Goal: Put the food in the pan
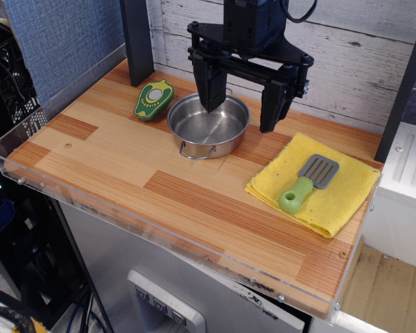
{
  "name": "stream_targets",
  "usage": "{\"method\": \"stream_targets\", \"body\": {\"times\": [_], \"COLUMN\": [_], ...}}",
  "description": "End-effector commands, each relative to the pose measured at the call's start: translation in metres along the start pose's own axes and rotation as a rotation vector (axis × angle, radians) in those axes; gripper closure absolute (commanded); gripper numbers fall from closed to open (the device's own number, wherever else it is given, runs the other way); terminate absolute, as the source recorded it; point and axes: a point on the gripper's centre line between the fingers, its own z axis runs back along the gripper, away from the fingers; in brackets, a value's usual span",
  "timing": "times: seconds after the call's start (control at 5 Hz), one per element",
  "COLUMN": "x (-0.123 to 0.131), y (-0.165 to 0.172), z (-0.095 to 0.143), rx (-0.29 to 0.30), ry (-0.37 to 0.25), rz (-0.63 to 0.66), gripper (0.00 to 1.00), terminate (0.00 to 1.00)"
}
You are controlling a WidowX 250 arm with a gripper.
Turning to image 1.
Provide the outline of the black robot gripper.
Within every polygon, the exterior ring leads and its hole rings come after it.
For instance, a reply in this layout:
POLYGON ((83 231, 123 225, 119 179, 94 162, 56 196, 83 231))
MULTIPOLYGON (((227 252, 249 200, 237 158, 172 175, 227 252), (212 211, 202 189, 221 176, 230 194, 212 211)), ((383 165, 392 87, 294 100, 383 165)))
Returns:
POLYGON ((189 59, 204 109, 212 112, 225 101, 228 75, 264 85, 260 131, 272 132, 293 97, 307 93, 314 63, 285 38, 286 22, 303 22, 313 11, 296 19, 287 1, 224 1, 223 23, 191 22, 189 59))

